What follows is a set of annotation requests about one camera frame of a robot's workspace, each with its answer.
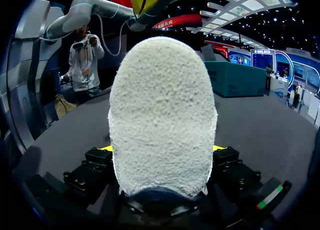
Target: man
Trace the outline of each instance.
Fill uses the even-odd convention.
[[[75,30],[76,41],[70,47],[70,68],[63,77],[72,80],[75,100],[78,105],[85,103],[101,92],[98,77],[98,59],[105,55],[97,35],[88,34],[88,27]]]
[[[271,69],[271,64],[269,64],[266,67],[266,82],[265,82],[265,89],[267,90],[267,92],[270,92],[270,84],[271,84],[271,76],[270,74],[272,73],[272,69]]]

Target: white textured dome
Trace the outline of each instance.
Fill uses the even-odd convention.
[[[110,93],[120,187],[128,195],[161,186],[196,197],[211,174],[217,117],[207,69],[192,48],[168,37],[138,43]]]

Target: vr headset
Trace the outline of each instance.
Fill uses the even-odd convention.
[[[92,34],[90,34],[89,31],[87,31],[87,33],[89,33],[88,36],[87,36],[87,38],[85,38],[85,39],[83,39],[83,40],[81,40],[81,41],[79,41],[79,42],[77,42],[77,43],[74,43],[74,44],[72,45],[72,47],[73,47],[74,50],[84,48],[84,47],[88,44],[89,39],[92,38],[92,37],[94,37]]]

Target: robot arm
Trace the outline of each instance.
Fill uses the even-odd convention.
[[[54,41],[90,22],[91,15],[122,18],[132,31],[142,31],[167,5],[177,0],[158,0],[146,12],[137,16],[130,7],[108,0],[73,0],[67,15],[59,17],[45,30],[44,38]]]

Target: tan bag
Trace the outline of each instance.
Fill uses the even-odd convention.
[[[58,118],[62,118],[67,113],[70,113],[73,109],[77,107],[76,104],[68,102],[62,94],[58,94],[55,96],[54,103],[56,114]]]

